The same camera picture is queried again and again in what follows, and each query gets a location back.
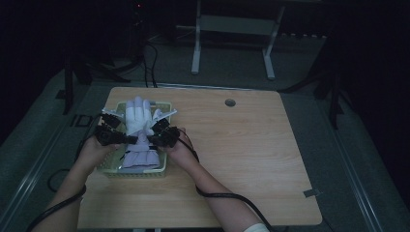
wooden table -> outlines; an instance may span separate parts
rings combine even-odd
[[[280,95],[270,91],[113,88],[105,107],[141,96],[172,102],[172,126],[184,127],[204,165],[232,191],[249,198],[273,225],[322,220]],[[227,99],[236,105],[225,105]],[[87,181],[78,228],[220,226],[190,177],[171,160],[165,178]]]

forearm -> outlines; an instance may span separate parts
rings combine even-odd
[[[188,173],[196,186],[206,193],[231,193],[200,164]],[[256,214],[241,200],[209,197],[205,200],[225,231],[245,231],[260,223]]]
[[[88,175],[73,166],[57,193],[48,204],[51,208],[81,192]],[[40,222],[33,231],[76,231],[81,198],[56,211]]]

dark background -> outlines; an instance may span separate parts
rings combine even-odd
[[[175,25],[194,25],[195,1],[138,1],[139,16],[172,40]],[[67,54],[109,60],[107,44],[134,21],[135,1],[3,1],[0,7],[1,143]],[[209,1],[211,14],[271,17],[270,1]],[[336,61],[361,116],[407,206],[410,206],[410,7],[407,1],[286,2],[280,32],[327,36],[319,68]]]

green basket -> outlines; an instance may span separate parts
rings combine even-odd
[[[151,101],[151,113],[154,114],[156,109],[160,109],[163,113],[171,111],[171,103],[167,101]],[[126,115],[126,102],[121,101],[117,104],[117,113]],[[125,132],[126,127],[121,124],[117,128],[120,132]],[[160,157],[160,166],[154,169],[147,169],[143,171],[136,171],[131,168],[121,168],[123,164],[122,157],[126,152],[126,145],[122,144],[121,147],[110,154],[105,161],[97,167],[97,170],[101,171],[107,177],[121,177],[121,178],[159,178],[165,177],[167,154],[158,150]]]

white sleeve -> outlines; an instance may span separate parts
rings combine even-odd
[[[257,223],[245,230],[244,232],[269,232],[268,228],[262,223]]]

